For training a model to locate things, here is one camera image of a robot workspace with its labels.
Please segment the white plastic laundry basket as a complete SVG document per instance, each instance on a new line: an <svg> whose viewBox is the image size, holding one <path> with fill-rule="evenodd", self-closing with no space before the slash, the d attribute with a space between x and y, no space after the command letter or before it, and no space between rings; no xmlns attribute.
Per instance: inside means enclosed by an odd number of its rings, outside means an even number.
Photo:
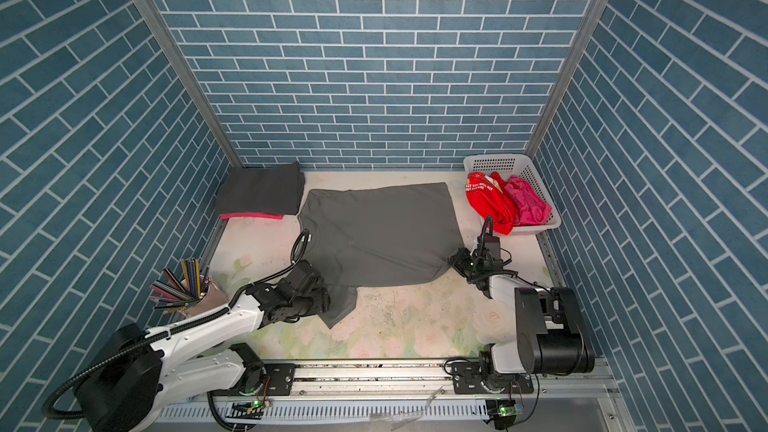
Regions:
<svg viewBox="0 0 768 432"><path fill-rule="evenodd" d="M465 193L481 218L500 235L538 234L561 225L554 201L532 160L523 154L466 157Z"/></svg>

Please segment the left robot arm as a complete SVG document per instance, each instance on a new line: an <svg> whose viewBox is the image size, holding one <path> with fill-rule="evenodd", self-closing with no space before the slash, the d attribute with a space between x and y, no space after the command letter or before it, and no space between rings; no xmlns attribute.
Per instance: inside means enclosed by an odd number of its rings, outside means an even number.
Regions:
<svg viewBox="0 0 768 432"><path fill-rule="evenodd" d="M259 394L267 372L245 343L214 355L208 350L273 323L295 323L328 310L323 277L297 262L276 284L253 282L226 304L167 327L118 330L99 352L92 371L74 386L95 431L141 431L166 406L213 391Z"/></svg>

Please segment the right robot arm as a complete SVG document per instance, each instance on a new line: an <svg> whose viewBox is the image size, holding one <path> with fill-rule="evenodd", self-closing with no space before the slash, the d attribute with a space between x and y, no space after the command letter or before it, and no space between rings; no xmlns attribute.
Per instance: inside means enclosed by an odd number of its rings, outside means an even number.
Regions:
<svg viewBox="0 0 768 432"><path fill-rule="evenodd" d="M515 336L480 352L482 380L493 385L522 374L567 376L594 370L596 353L575 292L523 278L504 258L500 239L477 237L474 250L460 248L448 259L468 284L487 298L514 308Z"/></svg>

